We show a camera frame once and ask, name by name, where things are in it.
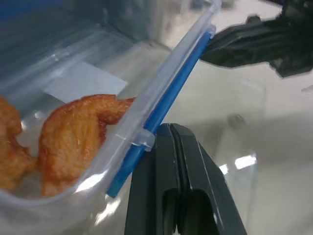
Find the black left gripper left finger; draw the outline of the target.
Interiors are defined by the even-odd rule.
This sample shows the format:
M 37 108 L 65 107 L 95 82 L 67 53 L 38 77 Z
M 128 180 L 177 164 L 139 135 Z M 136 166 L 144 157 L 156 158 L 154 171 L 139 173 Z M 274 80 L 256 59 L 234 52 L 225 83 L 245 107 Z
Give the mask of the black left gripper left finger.
M 174 235 L 179 196 L 176 143 L 171 125 L 162 124 L 132 173 L 124 235 Z

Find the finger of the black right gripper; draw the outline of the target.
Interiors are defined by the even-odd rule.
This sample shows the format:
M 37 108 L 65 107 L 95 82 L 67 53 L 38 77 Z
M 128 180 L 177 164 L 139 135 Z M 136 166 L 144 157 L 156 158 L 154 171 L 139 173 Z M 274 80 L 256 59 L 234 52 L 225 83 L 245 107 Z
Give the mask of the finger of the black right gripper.
M 245 45 L 269 39 L 281 34 L 284 21 L 281 19 L 261 20 L 257 15 L 247 18 L 244 24 L 231 25 L 218 32 L 207 46 L 208 51 L 217 51 L 232 45 Z
M 285 43 L 271 37 L 215 37 L 200 59 L 212 65 L 236 68 L 277 59 L 284 50 Z

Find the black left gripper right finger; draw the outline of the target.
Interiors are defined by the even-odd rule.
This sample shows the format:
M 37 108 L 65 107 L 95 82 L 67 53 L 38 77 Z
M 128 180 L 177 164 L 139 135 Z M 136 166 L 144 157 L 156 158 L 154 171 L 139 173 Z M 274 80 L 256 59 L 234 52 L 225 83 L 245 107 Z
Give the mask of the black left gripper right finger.
M 184 183 L 180 235 L 247 235 L 224 175 L 190 129 L 170 126 Z

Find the clear food container blue seal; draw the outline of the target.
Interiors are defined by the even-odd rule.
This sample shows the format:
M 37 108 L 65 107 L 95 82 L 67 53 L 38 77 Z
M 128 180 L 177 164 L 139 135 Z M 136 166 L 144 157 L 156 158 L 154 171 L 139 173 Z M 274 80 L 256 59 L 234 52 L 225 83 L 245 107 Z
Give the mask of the clear food container blue seal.
M 122 120 L 107 128 L 94 162 L 72 186 L 41 195 L 39 171 L 11 192 L 0 189 L 0 235 L 123 235 L 130 180 L 124 163 L 148 153 L 148 127 L 181 68 L 214 32 L 215 1 L 174 49 L 155 29 L 168 6 L 161 0 L 0 0 L 0 95 L 21 115 L 17 141 L 38 156 L 43 123 L 62 105 L 93 94 L 135 98 Z

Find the large fried chicken piece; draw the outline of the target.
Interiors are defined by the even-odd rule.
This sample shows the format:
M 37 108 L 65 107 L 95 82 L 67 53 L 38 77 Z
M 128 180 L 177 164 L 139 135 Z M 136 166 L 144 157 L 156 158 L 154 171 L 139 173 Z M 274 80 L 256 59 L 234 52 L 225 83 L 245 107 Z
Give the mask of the large fried chicken piece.
M 112 94 L 85 96 L 67 103 L 44 122 L 39 138 L 38 170 L 43 196 L 55 196 L 73 186 L 106 140 L 108 125 L 116 125 L 134 98 Z

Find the small fried chicken piece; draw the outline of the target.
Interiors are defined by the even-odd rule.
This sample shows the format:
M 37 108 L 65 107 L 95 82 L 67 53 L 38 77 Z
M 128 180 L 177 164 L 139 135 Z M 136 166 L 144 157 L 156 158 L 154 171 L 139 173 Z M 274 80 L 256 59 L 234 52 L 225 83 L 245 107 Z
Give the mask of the small fried chicken piece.
M 4 190 L 15 189 L 25 175 L 36 169 L 36 159 L 16 140 L 21 133 L 19 112 L 0 96 L 0 188 Z

